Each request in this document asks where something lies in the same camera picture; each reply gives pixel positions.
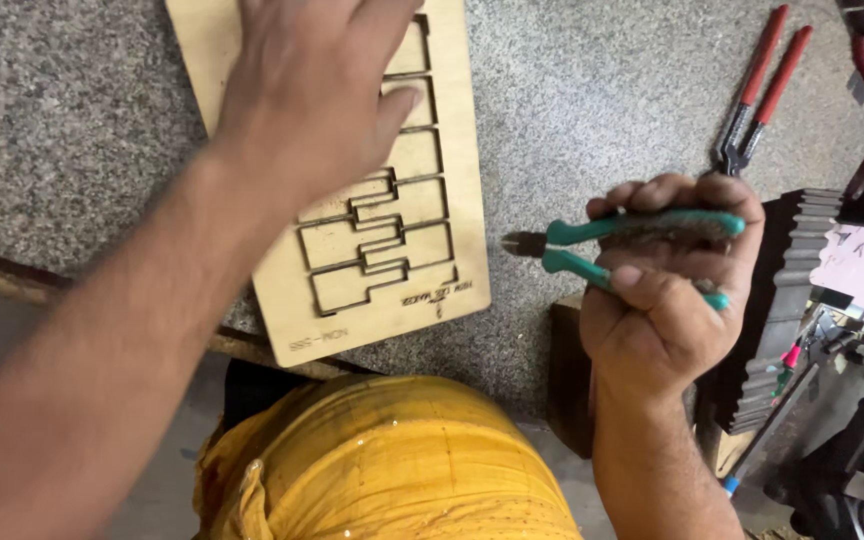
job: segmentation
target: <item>gray speckled surface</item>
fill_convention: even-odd
[[[583,285],[498,239],[579,221],[614,184],[708,169],[772,6],[468,0],[492,307],[343,357],[452,377],[540,413],[546,310]],[[780,47],[806,23],[812,42],[745,174],[763,198],[844,186],[864,155],[834,2],[793,2]],[[205,139],[161,2],[0,0],[0,257],[76,275]],[[225,323],[261,332],[248,295]]]

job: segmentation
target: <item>finger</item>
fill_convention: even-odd
[[[425,96],[417,88],[403,86],[385,94],[378,101],[375,120],[375,138],[382,161],[389,158],[392,145],[399,136],[402,124],[412,110],[423,102]]]
[[[425,0],[363,0],[349,21],[352,43],[361,47],[366,64],[385,72],[405,38],[416,10]]]
[[[629,199],[639,191],[639,188],[645,186],[645,182],[634,179],[620,183],[616,187],[608,190],[606,193],[606,201],[614,207],[625,207],[629,203]]]
[[[626,210],[654,213],[673,203],[694,206],[695,179],[681,174],[663,174],[649,180],[631,196]]]
[[[589,199],[588,203],[585,204],[585,213],[588,215],[588,219],[592,221],[612,217],[617,212],[618,208],[601,197]]]
[[[621,266],[611,274],[615,293],[629,306],[648,315],[655,331],[683,358],[720,355],[714,339],[727,331],[725,322],[686,277],[669,272]]]
[[[745,220],[745,230],[732,241],[728,255],[745,264],[754,264],[765,229],[765,209],[756,193],[742,180],[719,173],[699,178],[695,190],[703,202]]]
[[[628,312],[629,305],[615,294],[592,284],[585,289],[579,312],[579,337],[590,357]]]

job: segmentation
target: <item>workbench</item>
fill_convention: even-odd
[[[585,285],[498,240],[555,218],[578,223],[587,199],[618,183],[710,169],[777,5],[468,0],[492,306],[341,360],[450,377],[542,414],[547,310]],[[855,69],[834,3],[795,3],[778,51],[804,24],[812,40],[744,172],[763,199],[843,188],[864,156],[864,106],[846,87]],[[88,270],[206,140],[162,2],[0,0],[0,281],[54,288]],[[261,344],[248,289],[222,325]]]

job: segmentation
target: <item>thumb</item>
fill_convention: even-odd
[[[704,353],[726,332],[721,317],[686,277],[625,265],[612,272],[610,282],[626,304],[646,313],[662,340],[684,352]]]
[[[378,100],[375,134],[383,157],[388,157],[405,119],[422,101],[423,92],[412,87],[396,88]]]

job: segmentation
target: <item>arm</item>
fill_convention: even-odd
[[[719,208],[747,226],[726,250],[682,238],[602,246],[616,296],[589,290],[581,314],[595,372],[595,480],[619,538],[738,540],[736,511],[702,461],[682,393],[736,343],[764,211],[747,185],[721,175],[626,183],[587,210],[595,219],[667,206]],[[729,306],[714,311],[690,279],[718,284]]]
[[[417,6],[242,4],[216,138],[0,368],[0,538],[86,538],[112,515],[265,251],[388,156],[419,96],[379,86]]]

